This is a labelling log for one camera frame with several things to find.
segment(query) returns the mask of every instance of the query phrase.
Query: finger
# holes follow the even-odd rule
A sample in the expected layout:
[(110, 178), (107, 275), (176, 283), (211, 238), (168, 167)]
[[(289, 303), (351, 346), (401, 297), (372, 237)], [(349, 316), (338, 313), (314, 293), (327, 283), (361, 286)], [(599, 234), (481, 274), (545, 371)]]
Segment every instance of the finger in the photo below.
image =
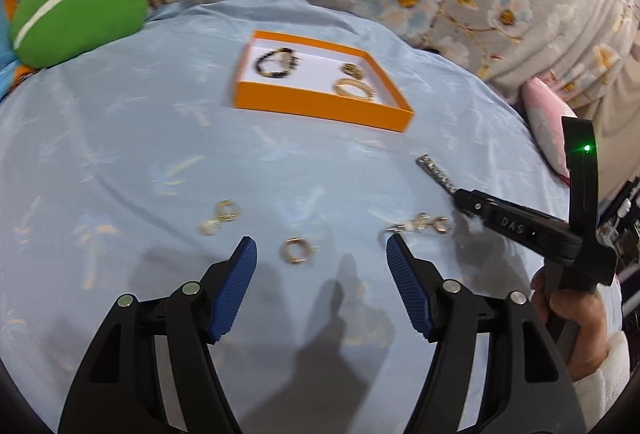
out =
[(531, 279), (531, 289), (536, 291), (542, 291), (545, 288), (545, 269), (544, 267), (536, 271), (536, 274)]
[(542, 321), (543, 324), (546, 324), (551, 311), (549, 309), (549, 303), (545, 299), (545, 294), (542, 291), (535, 291), (531, 296), (531, 304), (536, 310), (538, 318)]
[(599, 294), (561, 290), (551, 295), (550, 308), (559, 317), (580, 325), (574, 350), (566, 364), (573, 381), (593, 374), (607, 357), (607, 318)]

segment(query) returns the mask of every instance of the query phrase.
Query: green plush cushion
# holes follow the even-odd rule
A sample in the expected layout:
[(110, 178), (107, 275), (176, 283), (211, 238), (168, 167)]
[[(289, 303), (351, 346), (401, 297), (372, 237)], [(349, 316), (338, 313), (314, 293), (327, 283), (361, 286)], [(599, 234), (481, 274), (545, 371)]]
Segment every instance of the green plush cushion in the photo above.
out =
[(52, 67), (138, 31), (146, 0), (21, 0), (10, 38), (31, 67)]

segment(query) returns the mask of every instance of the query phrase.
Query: box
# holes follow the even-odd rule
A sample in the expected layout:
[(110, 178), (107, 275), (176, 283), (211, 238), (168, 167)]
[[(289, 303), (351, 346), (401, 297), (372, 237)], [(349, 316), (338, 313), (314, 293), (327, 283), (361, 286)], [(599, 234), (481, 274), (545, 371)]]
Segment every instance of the box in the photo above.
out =
[[(285, 78), (265, 78), (255, 62), (273, 49), (291, 48), (298, 66)], [(334, 93), (334, 82), (349, 78), (340, 70), (344, 63), (363, 68), (373, 100), (351, 99)], [(268, 31), (256, 31), (247, 43), (238, 68), (235, 105), (239, 109), (266, 110), (356, 123), (403, 132), (414, 115), (385, 71), (369, 53), (306, 38)]]

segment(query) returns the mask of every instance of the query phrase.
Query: pink and white cushion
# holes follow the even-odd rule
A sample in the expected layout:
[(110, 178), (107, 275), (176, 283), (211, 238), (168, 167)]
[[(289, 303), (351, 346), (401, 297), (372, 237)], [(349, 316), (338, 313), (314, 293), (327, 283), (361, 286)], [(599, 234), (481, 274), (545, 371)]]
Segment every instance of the pink and white cushion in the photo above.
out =
[(532, 78), (522, 85), (522, 100), (538, 146), (552, 168), (568, 182), (562, 116), (575, 118), (575, 112), (539, 78)]

